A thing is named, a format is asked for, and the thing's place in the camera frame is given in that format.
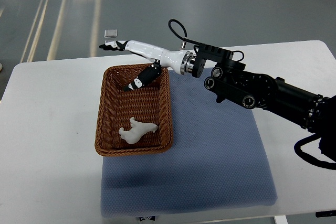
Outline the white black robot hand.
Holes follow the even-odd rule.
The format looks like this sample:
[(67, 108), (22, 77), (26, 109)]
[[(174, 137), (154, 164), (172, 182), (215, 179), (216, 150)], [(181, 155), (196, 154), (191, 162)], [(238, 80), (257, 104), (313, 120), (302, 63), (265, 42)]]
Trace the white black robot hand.
[(184, 75), (191, 73), (194, 67), (194, 54), (190, 51), (169, 51), (167, 49), (139, 42), (136, 40), (116, 40), (118, 51), (129, 51), (148, 59), (151, 64), (136, 75), (136, 77), (123, 87), (123, 91), (143, 88), (157, 79), (164, 67), (172, 68), (176, 73)]

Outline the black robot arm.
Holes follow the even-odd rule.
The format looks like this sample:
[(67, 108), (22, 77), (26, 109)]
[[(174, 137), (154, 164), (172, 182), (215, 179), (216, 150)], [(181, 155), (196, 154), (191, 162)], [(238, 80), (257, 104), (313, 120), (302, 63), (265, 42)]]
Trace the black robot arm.
[(246, 109), (261, 108), (308, 130), (311, 135), (294, 145), (295, 153), (313, 166), (335, 169), (335, 97), (308, 92), (280, 77), (245, 71), (241, 60), (233, 60), (236, 51), (190, 40), (187, 33), (173, 34), (182, 47), (194, 45), (194, 52), (181, 63), (182, 74), (198, 78), (206, 61), (215, 62), (204, 87), (217, 95), (217, 103), (227, 99)]

